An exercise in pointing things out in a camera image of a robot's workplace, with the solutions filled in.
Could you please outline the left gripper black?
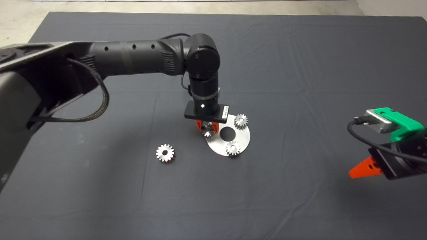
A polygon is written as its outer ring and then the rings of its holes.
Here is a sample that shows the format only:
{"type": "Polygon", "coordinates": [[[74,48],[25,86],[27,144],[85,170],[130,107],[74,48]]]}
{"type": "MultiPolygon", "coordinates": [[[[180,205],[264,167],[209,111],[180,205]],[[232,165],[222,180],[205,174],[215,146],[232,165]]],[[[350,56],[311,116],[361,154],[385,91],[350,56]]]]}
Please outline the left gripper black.
{"type": "MultiPolygon", "coordinates": [[[[188,101],[184,111],[184,117],[195,120],[196,127],[199,131],[203,129],[203,121],[227,121],[228,115],[228,105],[204,105],[204,108],[202,108],[201,103],[194,101],[188,101]]],[[[219,132],[218,122],[212,122],[211,126],[215,133],[219,132]]]]}

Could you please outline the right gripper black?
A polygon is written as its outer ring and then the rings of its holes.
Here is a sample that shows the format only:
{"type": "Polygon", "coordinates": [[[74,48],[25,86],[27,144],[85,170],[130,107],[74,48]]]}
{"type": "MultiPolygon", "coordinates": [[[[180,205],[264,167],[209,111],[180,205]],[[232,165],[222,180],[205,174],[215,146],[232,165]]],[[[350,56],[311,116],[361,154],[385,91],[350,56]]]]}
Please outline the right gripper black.
{"type": "MultiPolygon", "coordinates": [[[[383,146],[400,153],[426,158],[425,144],[383,144],[383,146]]],[[[374,147],[370,147],[368,152],[371,154],[371,157],[367,157],[349,170],[349,176],[352,179],[380,176],[384,174],[387,179],[395,180],[426,174],[426,163],[402,159],[375,149],[374,147]]]]}

